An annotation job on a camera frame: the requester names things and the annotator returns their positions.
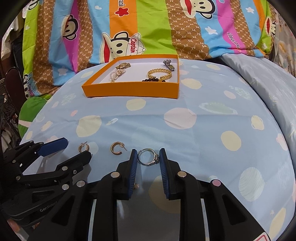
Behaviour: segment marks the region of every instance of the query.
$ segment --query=bed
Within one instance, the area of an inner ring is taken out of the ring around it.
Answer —
[[[22,143],[65,137],[69,145],[35,161],[25,174],[53,171],[78,154],[78,146],[86,141],[93,157],[77,178],[88,182],[100,180],[129,159],[133,148],[165,148],[168,158],[196,178],[220,179],[271,240],[280,236],[295,210],[293,164],[273,115],[240,75],[223,65],[180,60],[178,99],[86,98],[81,85],[101,67],[72,77],[34,119]],[[110,145],[115,141],[128,151],[113,155]],[[138,168],[140,188],[130,201],[118,203],[119,238],[177,240],[180,204],[165,199],[158,165]],[[145,228],[150,223],[154,232]]]
[[[113,171],[133,148],[165,148],[196,178],[220,179],[277,240],[295,212],[296,86],[265,58],[276,35],[274,9],[257,0],[193,3],[30,2],[24,84],[28,102],[41,102],[34,114],[34,105],[23,107],[22,143],[65,137],[69,145],[25,174],[53,171],[86,141],[93,157],[76,178],[87,182]],[[81,85],[105,63],[149,53],[179,55],[178,99],[85,97]],[[215,57],[224,65],[203,61]],[[113,155],[115,141],[128,151]],[[165,199],[157,165],[138,168],[139,188],[118,202],[119,238],[178,240],[180,204]],[[151,223],[153,232],[143,228]]]

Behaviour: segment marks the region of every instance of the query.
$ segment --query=light blue bedsheet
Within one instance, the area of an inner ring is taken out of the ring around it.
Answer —
[[[69,145],[35,161],[25,174],[55,170],[86,141],[93,157],[76,180],[88,182],[116,170],[133,148],[165,148],[169,159],[196,178],[220,179],[272,240],[284,231],[295,210],[290,154],[275,119],[235,71],[181,60],[178,99],[86,98],[81,85],[102,66],[71,78],[37,115],[22,143],[65,137]],[[115,141],[128,151],[113,155]],[[136,183],[131,200],[118,202],[119,240],[178,240],[179,202],[165,199],[159,165],[138,165]]]

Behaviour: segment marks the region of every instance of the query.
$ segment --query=cartoon monkey face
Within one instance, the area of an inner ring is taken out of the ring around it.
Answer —
[[[35,8],[36,6],[37,6],[37,4],[38,4],[38,2],[39,2],[40,0],[32,0],[31,2],[30,2],[30,5],[29,5],[29,10],[32,10],[33,8]]]
[[[273,37],[275,37],[275,35],[276,35],[276,22],[275,21],[271,25],[271,34],[273,35]]]
[[[120,32],[110,39],[108,34],[102,33],[102,45],[101,45],[101,63],[108,63],[109,61],[120,57],[126,56],[126,50],[130,38],[127,32]]]
[[[108,63],[111,60],[127,55],[142,54],[146,49],[141,42],[141,35],[128,36],[127,32],[120,32],[113,39],[108,34],[102,33],[102,44],[100,48],[100,63]]]
[[[78,31],[78,21],[73,18],[73,15],[69,16],[69,19],[65,26],[65,31],[63,37],[68,40],[73,40],[76,38],[76,32]]]
[[[194,18],[198,12],[206,19],[211,19],[216,10],[212,0],[180,0],[183,12],[189,18]]]

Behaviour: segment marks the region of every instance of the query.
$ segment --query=green stripe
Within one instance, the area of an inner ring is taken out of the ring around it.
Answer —
[[[261,0],[261,4],[262,4],[263,11],[264,11],[264,16],[266,17],[267,1]]]
[[[266,18],[267,17],[271,18],[271,11],[270,11],[269,4],[266,1],[264,1],[264,3],[265,3],[265,6],[263,4],[262,4],[262,6],[263,6],[263,9],[265,11],[265,16],[266,16]],[[266,44],[267,49],[262,48],[262,45],[264,43]],[[266,29],[265,29],[265,24],[264,24],[264,28],[262,30],[261,38],[260,38],[260,40],[259,40],[259,42],[258,42],[258,44],[256,46],[258,48],[260,48],[262,51],[264,51],[265,53],[267,53],[267,54],[270,54],[270,52],[271,52],[271,47],[272,47],[271,46],[271,36],[269,36],[269,37],[267,36]]]
[[[145,54],[177,54],[165,0],[137,0],[138,32]]]
[[[28,10],[25,20],[24,37],[22,41],[22,61],[25,69],[24,74],[29,74],[33,71],[33,58],[37,35],[38,10],[39,4],[37,4],[37,6],[32,10]]]

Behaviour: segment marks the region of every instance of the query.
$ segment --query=silver ring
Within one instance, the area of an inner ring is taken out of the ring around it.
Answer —
[[[143,162],[140,161],[140,155],[145,151],[151,152],[154,155],[154,158],[153,158],[153,160],[151,162],[143,163]],[[142,164],[143,166],[149,167],[149,166],[152,166],[154,164],[159,163],[159,158],[158,158],[158,155],[156,154],[156,152],[153,149],[145,148],[145,149],[139,151],[139,153],[138,153],[138,162],[140,164]]]

